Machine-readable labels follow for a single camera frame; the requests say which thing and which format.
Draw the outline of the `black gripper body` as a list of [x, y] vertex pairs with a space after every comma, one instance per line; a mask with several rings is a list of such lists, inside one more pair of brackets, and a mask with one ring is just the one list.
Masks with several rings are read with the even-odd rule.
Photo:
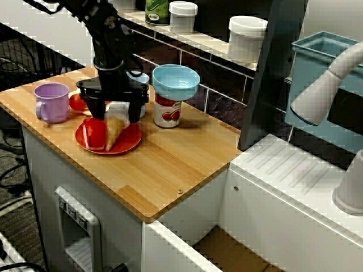
[[117, 70], [98, 70], [98, 76], [80, 80], [77, 87], [81, 99], [87, 103], [105, 103], [106, 101], [131, 102], [144, 104], [149, 101], [149, 86], [130, 78], [124, 68]]

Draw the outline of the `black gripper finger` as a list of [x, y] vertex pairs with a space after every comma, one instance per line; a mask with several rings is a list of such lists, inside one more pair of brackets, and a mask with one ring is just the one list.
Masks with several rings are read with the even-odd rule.
[[128, 109], [128, 115], [129, 115], [130, 122], [138, 122], [140, 120], [142, 107], [143, 107], [143, 104], [141, 104], [139, 101], [130, 102], [129, 109]]
[[87, 107], [93, 118], [104, 118], [105, 114], [104, 101], [87, 101]]

